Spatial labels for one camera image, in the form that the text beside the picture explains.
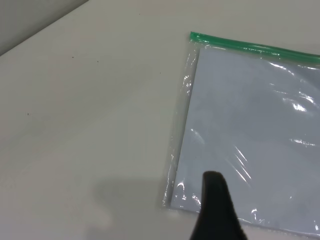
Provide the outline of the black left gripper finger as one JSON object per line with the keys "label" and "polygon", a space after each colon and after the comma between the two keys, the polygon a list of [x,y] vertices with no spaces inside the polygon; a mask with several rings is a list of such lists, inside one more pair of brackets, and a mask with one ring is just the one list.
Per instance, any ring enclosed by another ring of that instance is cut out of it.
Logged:
{"label": "black left gripper finger", "polygon": [[191,240],[246,240],[223,175],[206,171],[202,176],[201,209]]}

